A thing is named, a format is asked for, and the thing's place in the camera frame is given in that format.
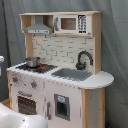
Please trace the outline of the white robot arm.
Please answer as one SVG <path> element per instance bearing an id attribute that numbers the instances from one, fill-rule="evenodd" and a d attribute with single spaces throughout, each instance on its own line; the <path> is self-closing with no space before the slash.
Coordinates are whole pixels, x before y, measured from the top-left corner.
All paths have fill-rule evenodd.
<path id="1" fill-rule="evenodd" d="M 0 128 L 48 128 L 43 117 L 41 81 L 34 73 L 20 69 L 20 64 L 7 69 L 10 107 L 0 103 Z"/>

